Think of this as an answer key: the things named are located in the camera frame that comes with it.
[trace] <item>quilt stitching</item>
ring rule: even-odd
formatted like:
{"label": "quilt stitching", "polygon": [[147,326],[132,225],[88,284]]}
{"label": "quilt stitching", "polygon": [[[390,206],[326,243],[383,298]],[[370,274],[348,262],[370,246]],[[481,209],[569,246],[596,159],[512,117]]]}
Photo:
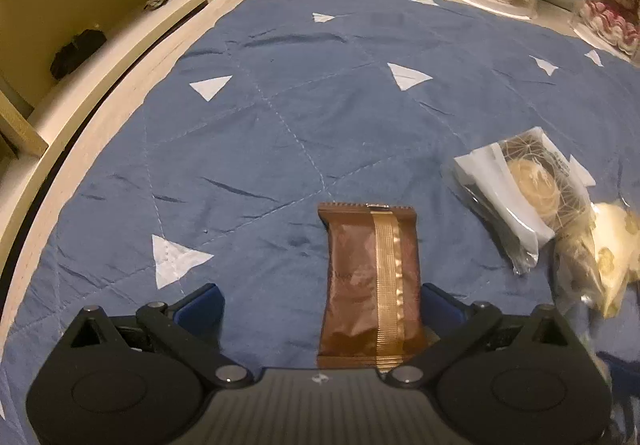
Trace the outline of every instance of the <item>quilt stitching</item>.
{"label": "quilt stitching", "polygon": [[[311,79],[308,82],[304,82],[302,84],[296,84],[296,85],[291,86],[289,88],[286,88],[286,89],[283,89],[281,91],[278,91],[277,93],[273,94],[270,98],[275,98],[275,97],[281,95],[282,93],[285,93],[285,92],[300,88],[302,86],[306,86],[308,84],[313,84],[313,83],[316,83],[316,82],[321,82],[322,80],[325,80],[325,79],[330,79],[332,77],[337,77],[337,76],[340,76],[340,75],[344,75],[344,74],[346,74],[346,73],[348,73],[348,72],[350,72],[350,71],[352,71],[354,69],[363,68],[365,66],[369,66],[370,64],[372,64],[372,62],[367,62],[367,63],[361,64],[359,66],[354,66],[353,68],[350,68],[348,70],[338,71],[338,72],[332,73],[331,75],[325,75],[323,77],[319,77],[318,79]],[[261,101],[266,101],[264,98],[262,98],[262,95],[260,95],[260,96],[261,96],[261,98],[260,98]],[[190,130],[186,130],[184,133],[180,133],[180,135],[175,135],[175,136],[172,136],[172,138],[167,138],[166,140],[161,140],[160,142],[156,142],[154,144],[151,144],[149,146],[149,149],[151,151],[153,151],[153,150],[159,148],[160,146],[162,146],[164,144],[167,144],[169,142],[173,142],[175,140],[178,140],[179,138],[182,138],[183,136],[189,135],[190,133],[194,133],[194,132],[196,132],[198,130],[204,129],[207,126],[211,125],[213,122],[216,122],[218,120],[222,120],[223,118],[226,118],[229,115],[233,115],[234,113],[238,113],[240,111],[244,111],[245,109],[250,108],[250,107],[252,107],[252,106],[254,106],[255,104],[258,104],[258,103],[259,103],[258,101],[253,101],[250,104],[247,104],[245,106],[240,106],[238,108],[233,108],[231,110],[223,112],[220,116],[213,117],[210,120],[207,120],[206,122],[201,122],[200,124],[198,124],[197,126],[191,128]]]}
{"label": "quilt stitching", "polygon": [[[388,162],[390,160],[393,160],[395,158],[403,158],[403,157],[406,157],[406,156],[410,156],[411,154],[419,154],[419,152],[420,152],[419,149],[416,149],[415,151],[409,150],[409,151],[406,151],[405,153],[402,153],[402,154],[393,154],[391,156],[383,158],[382,160],[378,160],[377,162],[373,162],[373,164],[364,165],[362,167],[357,168],[356,170],[350,171],[347,174],[344,174],[343,176],[340,176],[339,178],[335,179],[333,182],[330,183],[329,187],[333,187],[333,186],[337,185],[338,183],[340,183],[341,180],[344,180],[345,178],[348,178],[348,177],[350,177],[350,176],[352,176],[352,175],[354,175],[354,174],[356,174],[356,173],[358,173],[358,172],[360,172],[360,171],[362,171],[364,169],[367,169],[367,168],[370,168],[370,167],[375,167],[376,165],[383,164],[383,163]],[[267,213],[264,213],[263,215],[259,216],[258,218],[255,218],[255,219],[252,219],[252,220],[247,221],[245,223],[242,223],[242,224],[234,227],[233,229],[230,229],[229,231],[226,231],[224,234],[219,234],[216,237],[213,237],[212,239],[204,241],[203,243],[197,245],[193,249],[194,250],[202,250],[202,247],[204,247],[205,245],[209,245],[210,243],[212,243],[214,241],[217,241],[218,239],[222,239],[222,237],[228,237],[230,235],[233,235],[235,232],[239,231],[239,229],[242,229],[242,228],[245,228],[245,227],[247,227],[249,225],[252,225],[253,223],[258,222],[261,219],[266,218],[267,216],[270,216],[271,214],[279,212],[282,209],[288,208],[288,207],[293,206],[293,205],[297,205],[298,203],[303,202],[305,200],[308,200],[309,198],[312,198],[313,196],[321,194],[322,192],[327,192],[327,194],[329,194],[328,191],[317,190],[317,191],[315,191],[315,192],[313,192],[311,194],[308,194],[308,195],[306,195],[306,196],[304,196],[302,198],[299,198],[297,200],[293,200],[293,201],[291,201],[289,203],[286,203],[284,205],[281,205],[281,206],[275,208],[274,210],[268,211]],[[111,287],[117,285],[117,284],[120,284],[123,281],[126,281],[127,279],[130,279],[130,278],[138,275],[139,273],[141,273],[143,271],[148,271],[148,270],[153,269],[155,267],[156,267],[156,264],[154,263],[152,265],[145,266],[144,268],[137,269],[137,270],[133,271],[131,274],[129,274],[126,277],[121,277],[120,279],[118,279],[118,280],[116,280],[114,282],[110,282],[108,285],[105,285],[105,287],[102,287],[100,290],[104,291],[104,290],[106,290],[108,288],[111,288]],[[66,303],[65,305],[62,305],[62,307],[60,307],[60,313],[65,311],[66,308],[68,308],[72,304],[78,303],[78,302],[80,302],[80,301],[82,301],[82,300],[84,300],[84,299],[86,299],[86,298],[88,298],[88,297],[90,297],[90,296],[92,296],[92,295],[94,295],[96,293],[97,293],[96,291],[91,292],[91,293],[89,293],[89,294],[87,294],[87,295],[85,295],[83,297],[79,297],[79,298],[77,298],[77,299],[75,299],[75,300],[73,300],[73,301],[71,301],[69,303]],[[15,330],[13,333],[11,333],[7,337],[6,341],[9,342],[9,341],[13,340],[14,337],[17,337],[18,335],[21,335],[25,331],[29,330],[31,327],[35,326],[36,324],[38,324],[40,322],[45,321],[46,319],[48,319],[50,317],[53,317],[54,315],[55,315],[55,313],[49,313],[46,316],[41,317],[39,319],[36,319],[36,320],[30,322],[29,324],[27,324],[26,326],[23,326],[20,329]]]}
{"label": "quilt stitching", "polygon": [[55,256],[56,256],[56,284],[54,287],[55,290],[55,295],[56,295],[56,316],[58,317],[58,330],[60,331],[60,335],[62,335],[62,321],[60,320],[60,312],[62,310],[60,310],[60,260],[59,260],[59,255],[60,255],[60,240],[59,240],[59,234],[58,234],[58,228],[56,228],[56,251],[55,251]]}
{"label": "quilt stitching", "polygon": [[[143,163],[145,165],[145,169],[146,169],[146,177],[149,180],[149,192],[151,194],[151,201],[154,204],[154,209],[156,210],[156,217],[158,218],[158,225],[160,227],[160,234],[162,235],[162,239],[166,239],[165,235],[164,235],[164,229],[162,228],[162,221],[160,220],[160,213],[158,212],[158,204],[156,203],[156,196],[154,196],[154,187],[151,183],[151,173],[149,171],[149,160],[148,160],[148,145],[147,145],[147,137],[146,137],[146,115],[142,115],[142,126],[145,132],[145,138],[144,138],[144,142],[143,142],[143,152],[142,152],[142,160]],[[164,262],[169,261],[169,254],[168,254],[168,249],[166,247],[166,245],[164,245]],[[184,291],[182,289],[182,285],[180,284],[180,279],[177,279],[176,282],[178,283],[178,287],[180,288],[180,292],[182,292],[182,294],[184,295]]]}
{"label": "quilt stitching", "polygon": [[[479,16],[479,19],[481,19],[482,21],[484,21],[484,22],[485,22],[485,23],[487,23],[487,24],[491,24],[491,23],[488,21],[488,19],[487,19],[484,15],[480,15],[480,16]],[[432,32],[433,32],[433,33],[434,33],[434,35],[435,35],[437,38],[439,38],[442,42],[449,43],[449,41],[448,41],[446,38],[442,37],[442,36],[441,36],[441,35],[440,35],[436,30],[432,30]],[[527,51],[527,52],[532,51],[532,50],[530,50],[529,48],[527,48],[525,45],[523,45],[519,40],[517,40],[517,39],[516,39],[516,41],[517,41],[517,43],[518,43],[518,44],[519,44],[519,45],[520,45],[520,46],[521,46],[525,51]],[[466,53],[470,54],[474,59],[478,60],[478,54],[473,53],[473,52],[470,52],[470,51],[468,50],[467,46],[466,46],[464,43],[461,43],[461,44],[460,44],[460,47],[461,47],[461,48],[462,48]],[[561,131],[560,131],[560,130],[558,130],[558,128],[553,124],[553,122],[551,122],[551,121],[549,121],[548,119],[546,119],[545,117],[543,117],[543,115],[541,115],[541,114],[540,114],[540,112],[536,109],[536,107],[535,107],[535,106],[534,106],[534,105],[533,105],[529,100],[527,100],[527,99],[526,99],[526,98],[525,98],[521,93],[519,93],[518,91],[516,91],[514,88],[512,88],[512,87],[509,85],[509,83],[504,79],[504,76],[502,75],[502,73],[501,73],[501,72],[499,72],[498,70],[495,70],[494,68],[491,68],[491,70],[492,70],[492,73],[496,74],[496,75],[498,76],[498,78],[500,78],[500,82],[501,82],[501,83],[502,83],[502,84],[503,84],[507,89],[509,89],[509,90],[510,90],[510,91],[512,91],[515,95],[517,95],[517,96],[518,96],[518,97],[523,101],[523,103],[525,103],[525,104],[526,104],[527,106],[529,106],[533,111],[535,111],[535,112],[536,112],[536,114],[537,114],[537,115],[538,115],[538,116],[539,116],[543,121],[545,121],[545,122],[546,122],[546,123],[548,123],[550,126],[552,126],[556,131],[558,131],[559,133],[561,133]],[[413,98],[413,99],[414,99],[418,104],[422,104],[420,101],[416,100],[413,96],[412,96],[412,98]],[[447,122],[445,122],[445,121],[444,121],[442,118],[440,118],[438,115],[434,114],[432,111],[430,111],[430,110],[428,110],[428,109],[425,109],[425,111],[427,111],[427,112],[428,112],[428,113],[430,113],[434,118],[436,118],[436,119],[437,119],[437,120],[438,120],[438,121],[439,121],[443,126],[445,126],[445,127],[446,127],[446,128],[447,128],[447,129],[448,129],[448,130],[449,130],[449,131],[450,131],[450,132],[451,132],[451,133],[456,137],[456,138],[458,138],[458,139],[463,143],[463,145],[465,146],[465,148],[467,148],[467,149],[468,149],[467,144],[466,144],[466,143],[465,143],[465,141],[462,139],[462,137],[461,137],[458,133],[456,133],[456,132],[455,132],[455,131],[450,127],[450,125],[449,125]],[[567,138],[567,139],[568,139],[569,141],[571,141],[572,143],[574,143],[574,144],[576,143],[576,141],[575,141],[575,140],[572,140],[569,136],[565,135],[564,133],[562,133],[562,136],[564,136],[565,138]]]}
{"label": "quilt stitching", "polygon": [[497,71],[493,71],[493,73],[498,77],[498,79],[500,79],[500,82],[509,90],[511,91],[514,95],[517,96],[517,98],[519,98],[524,104],[526,104],[527,106],[529,106],[532,110],[534,110],[536,112],[536,114],[540,117],[541,120],[543,120],[544,122],[548,123],[548,125],[550,125],[551,127],[553,127],[553,129],[556,130],[556,132],[559,133],[559,135],[563,136],[564,138],[566,138],[567,140],[569,140],[570,142],[572,142],[572,144],[575,144],[576,146],[578,145],[578,143],[571,138],[570,136],[568,136],[566,133],[564,133],[563,131],[559,130],[558,127],[551,121],[548,120],[548,118],[546,118],[545,116],[543,116],[542,114],[540,114],[540,112],[538,111],[538,109],[531,103],[531,101],[529,99],[527,99],[523,94],[521,94],[519,91],[517,91],[516,89],[514,89],[510,83],[505,79],[504,75],[501,72],[497,72]]}
{"label": "quilt stitching", "polygon": [[[458,14],[460,16],[465,16],[465,17],[469,17],[469,18],[472,18],[472,19],[478,19],[478,20],[481,20],[482,22],[484,22],[485,24],[488,24],[489,26],[493,26],[493,23],[492,23],[492,21],[490,21],[490,19],[495,19],[495,17],[492,16],[492,15],[489,15],[490,14],[489,12],[479,13],[478,10],[475,10],[476,12],[478,12],[478,15],[476,15],[476,16],[466,16],[465,14],[457,12],[456,10],[451,10],[450,8],[447,8],[446,6],[444,8],[448,12],[451,12],[453,14]],[[416,17],[419,18],[420,22],[422,22],[422,18],[421,18],[420,15],[416,15]],[[518,21],[517,19],[509,19],[509,18],[499,18],[499,19],[504,20],[504,21]],[[442,42],[444,42],[446,44],[451,44],[450,40],[446,39],[445,37],[442,37],[442,35],[436,29],[430,28],[430,31],[433,33],[433,35],[435,35],[437,38],[439,38]],[[518,43],[523,48],[523,50],[526,51],[527,53],[535,53],[535,50],[531,50],[530,48],[525,46],[518,38],[512,36],[512,37],[510,37],[510,39],[514,40],[516,43]],[[461,43],[459,43],[459,46],[460,46],[460,48],[465,50],[465,52],[470,54],[474,59],[476,59],[478,62],[480,62],[481,64],[484,65],[484,61],[479,59],[478,54],[469,51],[467,49],[467,46],[466,46],[465,43],[461,42]]]}
{"label": "quilt stitching", "polygon": [[[379,61],[377,61],[373,54],[370,53],[362,44],[359,40],[357,40],[356,36],[352,36],[350,34],[347,34],[346,32],[342,31],[341,29],[339,29],[339,31],[341,32],[341,34],[343,34],[345,37],[347,38],[351,38],[354,37],[354,44],[359,48],[360,51],[362,51],[362,53],[364,53],[365,55],[367,55],[368,57],[370,57],[373,62],[372,64],[376,67],[378,67],[378,69],[380,69],[381,71],[385,72],[385,74],[388,73],[388,68],[386,66],[383,66],[382,63],[380,63]],[[439,36],[438,34],[436,34],[436,36],[442,40],[443,42],[448,42],[446,41],[443,37]],[[452,135],[454,135],[457,139],[460,140],[460,142],[462,142],[463,146],[465,148],[468,149],[467,144],[465,142],[465,140],[460,136],[460,134],[456,133],[451,127],[450,125],[445,122],[442,118],[440,118],[438,115],[435,114],[435,112],[431,111],[429,109],[429,107],[426,106],[426,104],[422,104],[422,102],[420,102],[418,99],[415,98],[414,93],[417,93],[417,91],[415,91],[413,88],[408,89],[407,91],[405,91],[405,93],[408,93],[408,96],[410,99],[412,99],[412,101],[414,101],[418,106],[420,106],[420,110],[421,111],[426,111],[431,117],[435,118],[439,123],[441,123],[441,125],[443,125]]]}
{"label": "quilt stitching", "polygon": [[624,84],[624,83],[622,83],[622,82],[620,82],[620,81],[618,81],[618,80],[615,80],[615,79],[612,77],[612,75],[610,75],[610,73],[603,72],[602,74],[603,74],[603,75],[604,75],[604,76],[605,76],[605,77],[606,77],[610,82],[613,82],[613,83],[614,83],[618,88],[622,88],[622,89],[624,90],[624,92],[625,92],[625,94],[626,94],[627,98],[629,99],[629,101],[630,101],[631,103],[635,103],[635,102],[637,102],[637,98],[636,98],[636,96],[634,95],[633,91],[631,91],[628,87],[626,87],[626,84]]}
{"label": "quilt stitching", "polygon": [[278,116],[278,118],[280,119],[280,121],[282,122],[282,124],[284,125],[285,129],[289,132],[289,134],[291,136],[293,136],[293,138],[295,139],[295,141],[298,143],[298,145],[300,146],[300,148],[302,149],[302,151],[305,153],[306,157],[308,158],[309,162],[311,162],[311,165],[314,167],[314,169],[316,169],[316,172],[318,173],[318,176],[320,177],[320,183],[322,184],[322,190],[326,191],[326,184],[324,182],[324,176],[322,176],[322,173],[320,172],[318,166],[316,165],[316,162],[313,161],[313,159],[311,158],[311,155],[309,155],[308,151],[306,150],[306,147],[304,146],[304,144],[302,142],[300,142],[300,139],[295,135],[295,133],[293,133],[291,131],[291,129],[289,128],[289,126],[287,125],[287,122],[285,122],[284,118],[282,118],[282,115],[279,114],[279,112],[276,111],[276,109],[273,107],[273,105],[271,104],[271,102],[269,101],[269,99],[264,95],[264,93],[262,92],[262,90],[260,89],[260,87],[258,86],[257,82],[255,81],[255,79],[253,78],[253,76],[251,75],[251,73],[249,72],[249,70],[242,68],[240,66],[240,64],[238,63],[237,60],[235,60],[235,58],[233,58],[232,54],[231,54],[231,50],[229,50],[229,46],[228,46],[228,42],[226,41],[226,38],[223,39],[224,43],[225,43],[225,48],[226,48],[226,54],[228,54],[229,59],[231,60],[231,62],[238,68],[239,71],[243,72],[247,78],[251,81],[252,85],[255,86],[255,89],[258,90],[258,93],[260,93],[260,96],[262,97],[262,100],[264,102],[266,102],[266,104],[271,108],[271,110]]}
{"label": "quilt stitching", "polygon": [[2,368],[2,373],[4,375],[4,385],[6,385],[6,389],[9,392],[9,399],[12,403],[12,407],[14,408],[14,412],[17,416],[17,421],[15,421],[14,423],[9,422],[7,419],[5,420],[5,422],[7,423],[7,425],[10,425],[14,430],[18,431],[18,434],[20,434],[20,436],[22,437],[22,440],[27,443],[27,438],[24,434],[24,429],[22,428],[22,422],[20,421],[20,415],[18,413],[17,407],[15,406],[14,403],[14,397],[11,394],[11,386],[9,385],[9,378],[6,375],[6,368],[3,367]]}

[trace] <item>wooden shelf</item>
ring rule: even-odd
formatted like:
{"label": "wooden shelf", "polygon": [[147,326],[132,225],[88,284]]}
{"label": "wooden shelf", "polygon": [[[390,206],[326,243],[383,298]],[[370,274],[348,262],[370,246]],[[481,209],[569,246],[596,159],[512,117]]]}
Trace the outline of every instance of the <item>wooden shelf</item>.
{"label": "wooden shelf", "polygon": [[142,13],[37,105],[29,122],[49,147],[41,158],[20,154],[0,177],[0,273],[31,202],[84,119],[155,41],[205,1],[169,0]]}

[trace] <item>blue bedspread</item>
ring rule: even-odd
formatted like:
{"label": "blue bedspread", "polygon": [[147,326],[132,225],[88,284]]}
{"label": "blue bedspread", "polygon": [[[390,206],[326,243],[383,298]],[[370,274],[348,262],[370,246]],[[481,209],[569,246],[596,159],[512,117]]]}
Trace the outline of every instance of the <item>blue bedspread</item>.
{"label": "blue bedspread", "polygon": [[[589,52],[443,0],[246,0],[154,87],[61,212],[0,364],[2,443],[36,443],[27,389],[87,304],[130,314],[215,282],[227,355],[313,367],[319,202],[414,206],[423,281],[506,313],[550,301],[548,259],[515,277],[440,166],[541,126],[591,172],[594,202],[622,191],[640,204],[640,72]],[[637,359],[638,317],[629,291],[598,347]]]}

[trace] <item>white triangle pattern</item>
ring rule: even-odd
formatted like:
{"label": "white triangle pattern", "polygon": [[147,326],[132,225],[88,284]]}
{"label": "white triangle pattern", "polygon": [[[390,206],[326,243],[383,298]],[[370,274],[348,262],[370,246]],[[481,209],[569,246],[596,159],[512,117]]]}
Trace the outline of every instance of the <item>white triangle pattern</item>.
{"label": "white triangle pattern", "polygon": [[418,70],[412,70],[411,68],[405,68],[404,66],[398,66],[398,64],[392,64],[390,62],[388,62],[387,65],[391,69],[394,79],[396,79],[396,84],[398,84],[398,87],[402,91],[406,91],[421,82],[433,79],[433,77]]}
{"label": "white triangle pattern", "polygon": [[573,154],[569,157],[569,167],[571,167],[575,175],[580,178],[580,181],[585,187],[595,186],[596,181],[593,179],[591,173],[574,158]]}
{"label": "white triangle pattern", "polygon": [[324,14],[316,14],[315,12],[313,13],[313,15],[315,22],[327,22],[335,19],[335,16],[326,16]]}
{"label": "white triangle pattern", "polygon": [[412,0],[412,1],[416,3],[422,3],[423,5],[440,6],[438,3],[436,3],[433,0]]}
{"label": "white triangle pattern", "polygon": [[589,53],[585,53],[584,54],[585,57],[589,57],[594,64],[596,64],[597,66],[600,66],[601,68],[604,68],[604,66],[602,65],[602,61],[600,60],[600,56],[598,55],[598,52],[595,50],[591,50]]}
{"label": "white triangle pattern", "polygon": [[216,93],[220,91],[223,86],[229,82],[233,75],[227,75],[226,77],[215,77],[214,79],[201,80],[199,82],[192,82],[189,85],[195,89],[203,99],[209,102]]}
{"label": "white triangle pattern", "polygon": [[151,236],[156,262],[156,286],[158,289],[177,281],[194,266],[209,261],[213,255],[192,250],[153,234]]}
{"label": "white triangle pattern", "polygon": [[540,67],[540,69],[545,70],[546,74],[549,75],[550,77],[553,74],[553,72],[558,69],[558,66],[554,66],[549,61],[546,61],[544,59],[539,59],[537,57],[533,57],[532,55],[529,55],[529,57],[531,57],[532,59],[535,59],[536,63],[538,64],[538,67]]}

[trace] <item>chocolate bar wrapper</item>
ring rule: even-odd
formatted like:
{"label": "chocolate bar wrapper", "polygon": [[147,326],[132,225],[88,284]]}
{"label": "chocolate bar wrapper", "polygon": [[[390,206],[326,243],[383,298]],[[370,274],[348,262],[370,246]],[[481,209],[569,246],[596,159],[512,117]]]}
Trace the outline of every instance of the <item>chocolate bar wrapper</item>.
{"label": "chocolate bar wrapper", "polygon": [[388,371],[426,348],[411,207],[323,203],[329,270],[320,368]]}

